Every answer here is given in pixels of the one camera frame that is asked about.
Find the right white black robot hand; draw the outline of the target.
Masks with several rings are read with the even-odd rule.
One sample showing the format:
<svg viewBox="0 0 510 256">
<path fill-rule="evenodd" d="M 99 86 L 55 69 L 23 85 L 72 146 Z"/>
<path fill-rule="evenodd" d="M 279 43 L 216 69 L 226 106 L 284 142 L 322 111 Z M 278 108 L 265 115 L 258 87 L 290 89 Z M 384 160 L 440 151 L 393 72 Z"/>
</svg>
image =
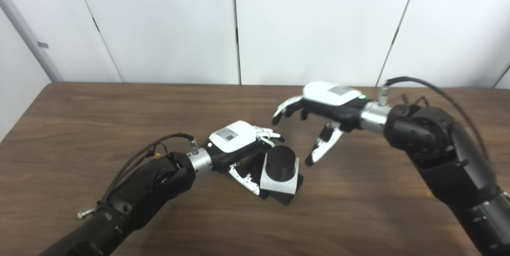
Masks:
<svg viewBox="0 0 510 256">
<path fill-rule="evenodd" d="M 296 111 L 301 112 L 302 120 L 306 120 L 309 114 L 329 119 L 305 159 L 307 166 L 313 166 L 344 132 L 361 129 L 362 111 L 370 102 L 361 91 L 351 87 L 323 81 L 310 82 L 303 87 L 301 95 L 289 98 L 277 107 L 272 123 L 276 125 L 283 116 L 290 117 Z"/>
</svg>

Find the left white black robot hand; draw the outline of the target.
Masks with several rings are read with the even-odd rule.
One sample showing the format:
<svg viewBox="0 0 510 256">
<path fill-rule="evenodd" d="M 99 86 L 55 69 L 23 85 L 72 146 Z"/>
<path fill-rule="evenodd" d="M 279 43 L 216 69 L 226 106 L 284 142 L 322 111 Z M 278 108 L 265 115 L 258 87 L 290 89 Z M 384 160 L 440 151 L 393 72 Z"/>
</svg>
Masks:
<svg viewBox="0 0 510 256">
<path fill-rule="evenodd" d="M 234 180 L 256 196 L 260 196 L 260 185 L 241 162 L 249 156 L 266 152 L 275 147 L 274 140 L 284 142 L 284 137 L 270 128 L 257 127 L 245 121 L 236 121 L 210 134 L 201 145 L 206 152 L 209 170 L 229 173 Z"/>
</svg>

